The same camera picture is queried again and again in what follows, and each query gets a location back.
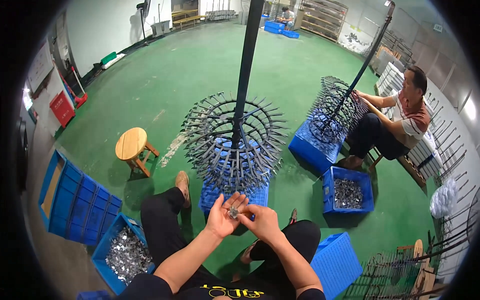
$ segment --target ceiling light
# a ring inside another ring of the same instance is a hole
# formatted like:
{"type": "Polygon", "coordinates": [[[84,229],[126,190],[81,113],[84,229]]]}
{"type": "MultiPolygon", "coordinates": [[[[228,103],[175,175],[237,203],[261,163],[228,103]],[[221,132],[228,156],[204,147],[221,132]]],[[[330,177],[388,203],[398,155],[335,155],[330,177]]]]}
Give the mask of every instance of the ceiling light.
{"type": "Polygon", "coordinates": [[[475,120],[477,110],[475,109],[475,105],[470,99],[468,99],[467,103],[465,104],[465,112],[467,113],[467,116],[470,118],[470,120],[475,120]]]}

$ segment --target blue plastic box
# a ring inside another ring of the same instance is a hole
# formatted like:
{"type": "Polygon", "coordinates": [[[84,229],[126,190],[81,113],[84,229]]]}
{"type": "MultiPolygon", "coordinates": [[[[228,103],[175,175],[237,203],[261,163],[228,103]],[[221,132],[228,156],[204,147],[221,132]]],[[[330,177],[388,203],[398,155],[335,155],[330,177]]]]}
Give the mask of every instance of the blue plastic box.
{"type": "Polygon", "coordinates": [[[347,170],[339,167],[330,167],[322,175],[324,190],[324,213],[367,213],[374,210],[373,192],[370,177],[366,173],[347,170]],[[335,179],[348,179],[356,182],[363,194],[362,208],[337,208],[335,207],[335,179]]]}
{"type": "Polygon", "coordinates": [[[284,36],[291,37],[291,38],[299,38],[300,37],[299,33],[296,33],[295,31],[291,31],[291,30],[282,30],[282,34],[284,36]]]}
{"type": "MultiPolygon", "coordinates": [[[[105,280],[112,291],[117,295],[122,293],[127,286],[120,279],[118,279],[118,275],[116,275],[107,265],[105,259],[110,251],[112,240],[126,226],[130,227],[138,239],[145,245],[145,247],[147,247],[147,241],[145,239],[145,234],[141,227],[141,223],[135,219],[127,217],[123,213],[119,213],[108,230],[105,232],[105,235],[100,240],[100,243],[92,255],[92,261],[97,271],[100,273],[100,275],[103,277],[103,280],[105,280]]],[[[154,268],[154,264],[148,267],[148,273],[152,273],[154,268]]]]}
{"type": "Polygon", "coordinates": [[[345,138],[337,144],[323,143],[312,135],[308,124],[307,120],[300,126],[288,148],[323,174],[335,163],[345,138]]]}
{"type": "Polygon", "coordinates": [[[106,290],[80,292],[76,300],[110,300],[112,299],[106,290]]]}
{"type": "Polygon", "coordinates": [[[121,200],[55,150],[38,206],[48,232],[97,245],[117,215],[121,200]]]}
{"type": "MultiPolygon", "coordinates": [[[[269,187],[269,183],[267,183],[266,186],[257,189],[254,193],[246,193],[248,198],[248,203],[256,204],[260,206],[267,206],[268,205],[268,187],[269,187]]],[[[213,184],[210,184],[209,186],[207,186],[206,183],[204,182],[202,186],[202,191],[200,193],[200,201],[198,202],[198,207],[205,214],[208,214],[210,212],[210,209],[215,203],[215,200],[222,193],[220,188],[217,187],[214,190],[212,188],[213,188],[213,184]]],[[[228,200],[228,198],[230,198],[230,196],[234,192],[235,191],[232,191],[231,193],[224,193],[223,194],[224,201],[228,200]]]]}
{"type": "Polygon", "coordinates": [[[363,272],[346,232],[320,242],[310,265],[322,283],[327,300],[338,296],[363,272]]]}
{"type": "Polygon", "coordinates": [[[273,28],[273,29],[284,29],[285,24],[273,21],[265,21],[265,27],[273,28]]]}

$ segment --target wooden stool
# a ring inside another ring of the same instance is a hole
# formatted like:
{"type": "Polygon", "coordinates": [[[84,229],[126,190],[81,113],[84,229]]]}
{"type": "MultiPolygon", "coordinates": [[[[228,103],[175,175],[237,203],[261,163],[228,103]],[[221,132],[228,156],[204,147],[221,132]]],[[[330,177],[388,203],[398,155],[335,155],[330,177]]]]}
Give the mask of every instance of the wooden stool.
{"type": "Polygon", "coordinates": [[[145,162],[150,153],[153,153],[155,157],[159,155],[158,151],[147,141],[145,130],[139,127],[129,129],[121,135],[115,146],[115,153],[119,159],[126,161],[133,171],[135,168],[139,168],[148,177],[150,177],[150,171],[145,167],[145,162]],[[148,152],[142,161],[138,156],[145,150],[148,152]]]}

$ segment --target hand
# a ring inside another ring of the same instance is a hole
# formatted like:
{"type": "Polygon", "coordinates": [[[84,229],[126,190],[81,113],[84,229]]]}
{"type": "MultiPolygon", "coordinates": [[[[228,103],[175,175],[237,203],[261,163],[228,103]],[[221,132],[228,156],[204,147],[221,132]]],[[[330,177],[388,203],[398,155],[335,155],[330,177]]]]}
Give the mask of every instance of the hand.
{"type": "Polygon", "coordinates": [[[367,95],[366,93],[362,93],[359,90],[355,90],[355,92],[357,92],[357,95],[360,96],[361,98],[365,98],[365,96],[367,95]]]}
{"type": "Polygon", "coordinates": [[[243,211],[255,214],[253,222],[245,214],[238,214],[238,219],[260,240],[272,245],[282,236],[284,237],[283,232],[278,227],[278,217],[273,209],[251,204],[245,207],[243,211]]]}
{"type": "Polygon", "coordinates": [[[205,226],[206,230],[211,231],[220,239],[230,235],[240,224],[238,219],[232,219],[228,215],[230,207],[234,206],[239,213],[242,213],[248,204],[248,198],[245,195],[240,195],[239,192],[235,192],[225,203],[223,203],[223,200],[223,194],[221,194],[210,209],[207,225],[205,226]]]}

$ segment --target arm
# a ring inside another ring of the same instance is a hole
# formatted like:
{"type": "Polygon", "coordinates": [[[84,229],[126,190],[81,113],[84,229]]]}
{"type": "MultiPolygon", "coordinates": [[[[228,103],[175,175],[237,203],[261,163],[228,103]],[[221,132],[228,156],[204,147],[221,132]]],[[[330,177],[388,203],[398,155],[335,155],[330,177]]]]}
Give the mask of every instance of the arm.
{"type": "Polygon", "coordinates": [[[311,288],[323,291],[322,284],[310,264],[290,244],[278,227],[276,212],[268,207],[254,204],[247,206],[244,211],[255,214],[255,220],[252,222],[243,214],[238,214],[238,219],[275,251],[296,290],[297,297],[311,288]]]}
{"type": "Polygon", "coordinates": [[[165,280],[172,293],[177,293],[221,241],[211,231],[202,230],[187,247],[164,260],[154,275],[165,280]]]}
{"type": "Polygon", "coordinates": [[[389,132],[391,132],[395,136],[406,134],[405,130],[403,129],[403,124],[402,124],[401,120],[396,121],[396,122],[392,122],[386,115],[384,115],[375,106],[373,106],[373,103],[371,103],[367,99],[365,99],[364,102],[368,106],[368,109],[372,113],[377,115],[377,117],[380,119],[382,124],[388,129],[389,132]]]}
{"type": "Polygon", "coordinates": [[[317,274],[303,256],[290,244],[285,235],[268,243],[282,263],[285,273],[296,290],[297,297],[304,291],[316,288],[323,291],[317,274]]]}
{"type": "Polygon", "coordinates": [[[395,106],[395,100],[393,100],[392,96],[388,97],[380,97],[380,96],[373,96],[366,93],[362,93],[361,91],[357,91],[357,94],[367,100],[368,102],[372,103],[373,106],[378,108],[389,108],[395,106]]]}
{"type": "Polygon", "coordinates": [[[154,275],[165,280],[173,294],[179,291],[223,238],[230,235],[239,225],[240,221],[228,216],[228,209],[233,205],[242,213],[248,198],[235,192],[225,203],[223,199],[222,194],[215,201],[207,224],[198,236],[187,247],[169,256],[156,269],[154,275]]]}

